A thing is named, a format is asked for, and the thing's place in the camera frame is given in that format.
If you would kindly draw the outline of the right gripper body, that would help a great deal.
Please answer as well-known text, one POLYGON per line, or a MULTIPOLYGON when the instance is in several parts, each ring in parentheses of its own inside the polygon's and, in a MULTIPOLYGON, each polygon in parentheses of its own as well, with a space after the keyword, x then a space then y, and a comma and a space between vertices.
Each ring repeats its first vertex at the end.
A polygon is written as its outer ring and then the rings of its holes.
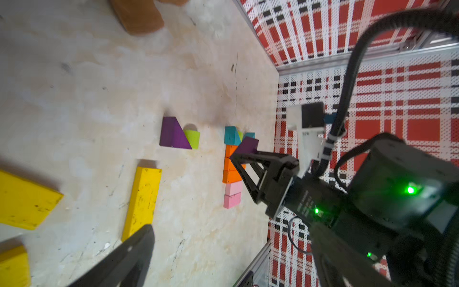
POLYGON ((265 214, 275 218, 288 209, 310 226, 321 222, 332 227, 339 217, 344 193, 310 173, 296 175, 298 160, 290 155, 270 157, 261 163, 258 201, 266 204, 265 214))

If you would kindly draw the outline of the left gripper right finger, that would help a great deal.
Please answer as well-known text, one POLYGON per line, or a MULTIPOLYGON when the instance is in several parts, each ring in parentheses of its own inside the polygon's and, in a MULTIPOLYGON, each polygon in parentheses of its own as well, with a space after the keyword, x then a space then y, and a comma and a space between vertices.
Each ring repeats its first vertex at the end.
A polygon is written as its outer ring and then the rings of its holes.
POLYGON ((310 228, 311 248, 322 287, 344 287, 347 280, 354 287, 395 287, 380 275, 362 255, 323 224, 310 228))

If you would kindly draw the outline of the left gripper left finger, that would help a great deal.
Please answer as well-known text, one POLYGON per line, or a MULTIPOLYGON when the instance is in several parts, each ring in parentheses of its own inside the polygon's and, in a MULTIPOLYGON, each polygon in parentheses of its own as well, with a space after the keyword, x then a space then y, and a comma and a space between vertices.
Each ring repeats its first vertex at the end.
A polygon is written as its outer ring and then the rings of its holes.
POLYGON ((144 225, 71 286, 142 287, 147 278, 154 242, 153 227, 144 225))

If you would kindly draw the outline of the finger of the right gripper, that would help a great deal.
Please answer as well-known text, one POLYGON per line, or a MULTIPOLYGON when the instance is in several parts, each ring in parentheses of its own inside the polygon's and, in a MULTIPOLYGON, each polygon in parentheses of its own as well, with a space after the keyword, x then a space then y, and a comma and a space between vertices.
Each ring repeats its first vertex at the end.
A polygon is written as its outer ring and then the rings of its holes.
POLYGON ((278 163, 281 167, 285 166, 288 169, 298 168, 298 159, 289 154, 269 153, 264 151, 257 151, 255 153, 236 153, 234 152, 230 157, 235 165, 260 163, 268 168, 272 163, 278 163))
POLYGON ((236 164, 235 168, 242 178, 252 200, 256 204, 267 203, 267 167, 260 163, 250 163, 250 166, 258 176, 258 182, 255 182, 240 164, 236 164))

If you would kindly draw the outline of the pink block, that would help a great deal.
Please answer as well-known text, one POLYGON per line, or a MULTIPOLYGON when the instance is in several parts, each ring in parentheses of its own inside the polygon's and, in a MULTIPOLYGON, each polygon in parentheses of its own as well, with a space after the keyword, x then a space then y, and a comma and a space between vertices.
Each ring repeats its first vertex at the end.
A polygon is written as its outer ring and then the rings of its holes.
POLYGON ((233 194, 232 196, 224 196, 223 207, 226 209, 231 209, 241 203, 241 193, 233 194))
POLYGON ((228 183, 225 185, 225 195, 231 197, 239 194, 243 191, 244 186, 243 181, 228 183))

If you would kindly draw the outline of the orange block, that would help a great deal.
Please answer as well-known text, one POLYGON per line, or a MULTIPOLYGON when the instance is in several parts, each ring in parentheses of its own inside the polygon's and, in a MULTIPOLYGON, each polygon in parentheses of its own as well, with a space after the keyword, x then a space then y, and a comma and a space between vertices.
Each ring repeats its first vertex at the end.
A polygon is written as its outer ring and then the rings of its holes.
POLYGON ((233 165, 233 162, 228 157, 224 159, 224 170, 225 171, 235 171, 236 170, 235 166, 233 165))
POLYGON ((238 148, 236 145, 226 145, 225 147, 225 157, 230 158, 235 150, 238 148))
POLYGON ((222 182, 224 184, 232 184, 232 183, 235 183, 235 182, 240 182, 242 181, 242 178, 239 174, 238 171, 234 170, 234 171, 223 171, 223 178, 222 178, 222 182))

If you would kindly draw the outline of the purple triangle block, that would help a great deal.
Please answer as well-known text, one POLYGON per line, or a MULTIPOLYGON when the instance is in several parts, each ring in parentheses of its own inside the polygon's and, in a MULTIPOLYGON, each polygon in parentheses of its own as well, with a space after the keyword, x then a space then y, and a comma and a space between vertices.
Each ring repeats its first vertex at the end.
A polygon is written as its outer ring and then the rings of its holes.
POLYGON ((164 117, 161 127, 161 147, 192 149, 176 117, 164 117))
POLYGON ((245 137, 234 154, 254 154, 257 152, 258 144, 259 141, 257 139, 245 137))

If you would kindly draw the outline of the teal triangle block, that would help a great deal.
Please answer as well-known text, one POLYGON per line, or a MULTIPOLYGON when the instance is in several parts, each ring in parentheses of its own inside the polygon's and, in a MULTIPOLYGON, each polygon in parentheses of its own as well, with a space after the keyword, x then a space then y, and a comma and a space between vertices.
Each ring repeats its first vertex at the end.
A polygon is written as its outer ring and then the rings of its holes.
POLYGON ((241 137, 239 131, 235 126, 226 126, 224 133, 224 144, 239 146, 241 143, 241 137))
POLYGON ((247 133, 244 134, 243 139, 245 139, 245 138, 253 138, 253 139, 255 139, 255 136, 256 135, 255 135, 254 132, 247 132, 247 133))

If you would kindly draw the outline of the orange block top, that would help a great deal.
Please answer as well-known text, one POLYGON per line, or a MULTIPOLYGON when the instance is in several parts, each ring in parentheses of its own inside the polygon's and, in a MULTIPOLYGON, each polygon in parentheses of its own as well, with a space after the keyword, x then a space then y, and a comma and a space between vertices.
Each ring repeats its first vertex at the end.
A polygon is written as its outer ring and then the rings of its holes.
POLYGON ((226 145, 225 147, 225 157, 230 158, 235 150, 238 148, 236 145, 226 145))

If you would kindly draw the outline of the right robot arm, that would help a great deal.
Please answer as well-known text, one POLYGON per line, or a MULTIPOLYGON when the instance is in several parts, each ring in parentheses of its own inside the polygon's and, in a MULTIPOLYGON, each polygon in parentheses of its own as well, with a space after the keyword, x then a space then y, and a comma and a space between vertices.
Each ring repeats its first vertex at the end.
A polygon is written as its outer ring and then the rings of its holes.
POLYGON ((409 146, 390 133, 375 135, 344 154, 336 166, 366 154, 350 184, 321 180, 335 143, 345 134, 358 70, 370 43, 381 33, 417 28, 459 35, 456 11, 422 8, 390 14, 357 41, 344 77, 339 105, 325 139, 322 103, 290 108, 299 132, 298 159, 258 150, 246 138, 230 159, 252 200, 275 218, 283 208, 308 228, 309 255, 323 287, 456 287, 459 284, 459 215, 430 221, 434 212, 459 204, 459 169, 409 146))

